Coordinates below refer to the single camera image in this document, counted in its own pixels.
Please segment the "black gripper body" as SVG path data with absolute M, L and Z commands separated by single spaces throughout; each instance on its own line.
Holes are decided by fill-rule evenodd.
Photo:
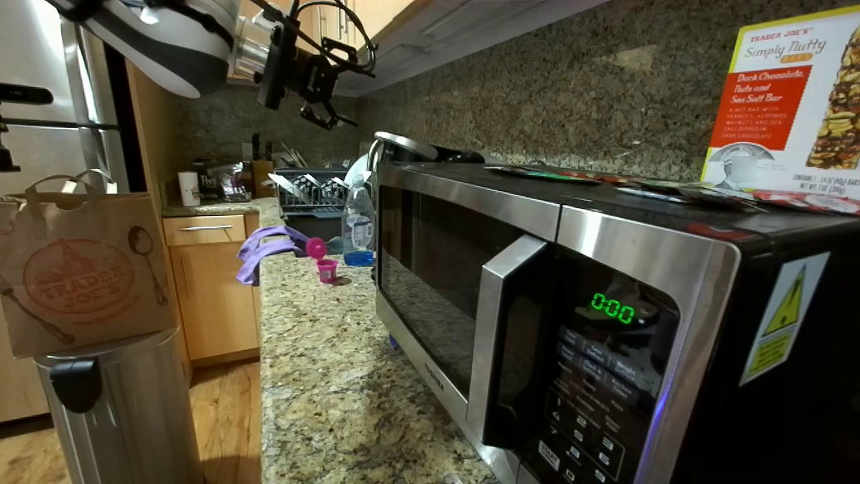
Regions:
M 295 47 L 302 39 L 295 19 L 275 24 L 263 73 L 257 75 L 257 103 L 277 112 L 286 93 L 295 93 L 303 103 L 331 103 L 341 73 L 373 75 L 372 64 L 357 63 L 357 51 L 341 42 L 323 42 L 319 55 Z

